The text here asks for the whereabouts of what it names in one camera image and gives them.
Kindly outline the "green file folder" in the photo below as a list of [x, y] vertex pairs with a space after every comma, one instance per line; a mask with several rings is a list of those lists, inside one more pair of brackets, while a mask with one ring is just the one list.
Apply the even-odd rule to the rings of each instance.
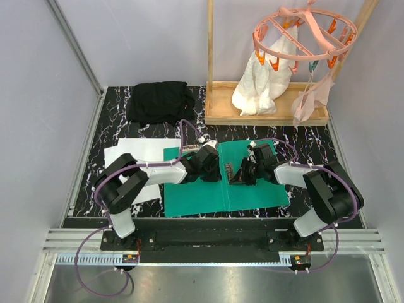
[[276, 185], [264, 179], [258, 179], [252, 186], [229, 184], [225, 164], [231, 163], [238, 169], [242, 159], [248, 156], [248, 144], [249, 140], [219, 144], [221, 181], [205, 182], [197, 179], [187, 184], [165, 183], [165, 217], [289, 206], [284, 185]]

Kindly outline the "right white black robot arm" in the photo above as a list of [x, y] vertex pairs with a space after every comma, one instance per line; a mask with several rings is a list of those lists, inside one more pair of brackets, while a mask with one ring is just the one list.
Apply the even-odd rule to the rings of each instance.
[[356, 217], [364, 206], [362, 194], [337, 161], [326, 165], [281, 162], [267, 143], [251, 142], [247, 149], [249, 155], [242, 159], [237, 172], [231, 164], [225, 166], [230, 185], [254, 186], [263, 179], [275, 185], [301, 187], [309, 194], [312, 208], [280, 235], [279, 241], [294, 250], [303, 249], [328, 227]]

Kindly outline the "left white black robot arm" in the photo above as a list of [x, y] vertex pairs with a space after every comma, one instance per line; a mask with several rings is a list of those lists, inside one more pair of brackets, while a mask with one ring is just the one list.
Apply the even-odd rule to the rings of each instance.
[[94, 200], [107, 213], [114, 242], [123, 250], [136, 244], [131, 205], [141, 190], [157, 184], [187, 184], [222, 180], [218, 141], [208, 140], [196, 152], [165, 162], [135, 160], [129, 153], [119, 156], [95, 183]]

